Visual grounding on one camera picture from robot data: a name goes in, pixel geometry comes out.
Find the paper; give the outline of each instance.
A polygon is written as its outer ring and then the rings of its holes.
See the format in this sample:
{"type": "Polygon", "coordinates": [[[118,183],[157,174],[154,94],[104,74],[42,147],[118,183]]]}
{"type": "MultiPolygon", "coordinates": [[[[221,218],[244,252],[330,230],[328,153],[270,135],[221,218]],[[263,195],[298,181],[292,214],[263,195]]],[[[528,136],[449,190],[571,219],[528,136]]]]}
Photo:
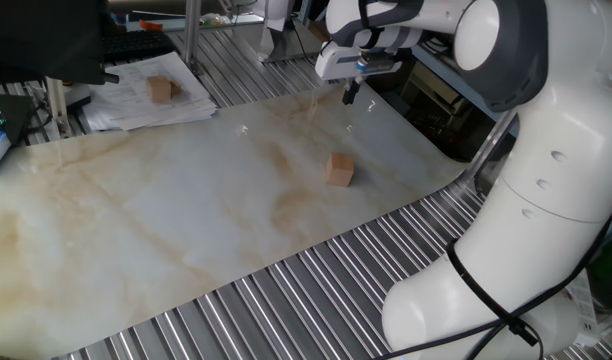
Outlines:
{"type": "Polygon", "coordinates": [[[91,86],[91,103],[84,113],[93,130],[131,130],[154,124],[174,124],[209,118],[216,110],[209,93],[176,53],[107,68],[119,84],[91,86]],[[152,103],[146,78],[163,75],[181,85],[182,93],[165,103],[152,103]]]}

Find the keyboard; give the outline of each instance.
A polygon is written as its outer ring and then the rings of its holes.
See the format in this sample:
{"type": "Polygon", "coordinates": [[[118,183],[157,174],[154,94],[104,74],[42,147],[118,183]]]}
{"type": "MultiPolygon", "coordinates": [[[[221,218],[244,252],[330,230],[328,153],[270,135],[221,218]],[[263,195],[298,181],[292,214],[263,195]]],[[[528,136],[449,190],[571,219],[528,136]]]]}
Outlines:
{"type": "Polygon", "coordinates": [[[134,60],[176,51],[173,42],[161,31],[130,31],[105,37],[104,61],[134,60]]]}

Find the metal pole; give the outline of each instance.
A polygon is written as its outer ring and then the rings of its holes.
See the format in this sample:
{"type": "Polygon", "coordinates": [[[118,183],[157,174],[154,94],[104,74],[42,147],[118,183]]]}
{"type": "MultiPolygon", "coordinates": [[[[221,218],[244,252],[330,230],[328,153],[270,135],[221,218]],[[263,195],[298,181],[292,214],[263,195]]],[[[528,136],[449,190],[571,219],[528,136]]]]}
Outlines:
{"type": "Polygon", "coordinates": [[[482,144],[477,151],[477,154],[473,158],[473,161],[470,162],[470,166],[462,175],[459,177],[459,182],[463,186],[468,186],[468,184],[472,183],[475,180],[475,177],[479,175],[481,170],[484,168],[484,165],[488,163],[492,154],[495,152],[501,140],[508,134],[510,128],[515,123],[517,119],[517,111],[515,109],[509,110],[502,114],[502,116],[497,121],[497,124],[493,127],[486,138],[486,141],[482,144]]]}
{"type": "Polygon", "coordinates": [[[191,70],[195,68],[195,51],[197,49],[197,38],[199,37],[199,17],[201,0],[186,0],[186,49],[184,62],[191,70]]]}

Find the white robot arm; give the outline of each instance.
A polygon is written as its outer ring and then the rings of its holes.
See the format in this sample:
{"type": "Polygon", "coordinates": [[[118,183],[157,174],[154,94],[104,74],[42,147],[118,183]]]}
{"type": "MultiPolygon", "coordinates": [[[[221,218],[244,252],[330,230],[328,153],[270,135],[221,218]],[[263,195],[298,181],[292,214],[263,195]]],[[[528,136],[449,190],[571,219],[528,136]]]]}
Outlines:
{"type": "MultiPolygon", "coordinates": [[[[433,30],[455,34],[460,74],[487,105],[520,119],[508,161],[450,256],[389,291],[391,347],[444,339],[523,308],[532,310],[511,326],[515,334],[541,338],[546,354],[569,346],[578,329],[572,303],[559,294],[527,304],[588,260],[612,217],[612,1],[331,0],[327,27],[333,41],[316,70],[351,79],[346,103],[366,76],[396,71],[397,51],[433,30]]],[[[404,356],[472,358],[483,337],[492,341],[478,359],[539,356],[508,330],[404,356]]]]}

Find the stain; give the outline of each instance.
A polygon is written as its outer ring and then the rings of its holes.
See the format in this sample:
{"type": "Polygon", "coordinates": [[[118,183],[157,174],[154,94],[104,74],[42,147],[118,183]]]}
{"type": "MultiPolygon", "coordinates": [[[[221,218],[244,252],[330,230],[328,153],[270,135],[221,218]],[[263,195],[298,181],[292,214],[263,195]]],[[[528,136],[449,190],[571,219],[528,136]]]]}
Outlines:
{"type": "Polygon", "coordinates": [[[303,231],[297,226],[303,219],[303,211],[317,201],[315,194],[307,189],[292,189],[281,194],[271,212],[271,223],[277,231],[290,241],[308,242],[303,231]]]}
{"type": "Polygon", "coordinates": [[[241,207],[232,206],[228,198],[222,194],[217,194],[217,197],[220,201],[219,206],[222,208],[222,213],[231,218],[237,227],[247,232],[255,232],[255,224],[246,217],[241,207]]]}
{"type": "Polygon", "coordinates": [[[235,254],[242,265],[251,271],[257,271],[269,265],[264,260],[264,257],[259,254],[261,249],[262,247],[257,246],[255,243],[246,242],[237,246],[235,254]]]}
{"type": "Polygon", "coordinates": [[[277,171],[277,173],[284,177],[288,178],[294,175],[294,170],[284,152],[284,149],[279,146],[277,143],[270,143],[267,145],[265,149],[265,156],[270,159],[273,164],[273,167],[277,171]]]}

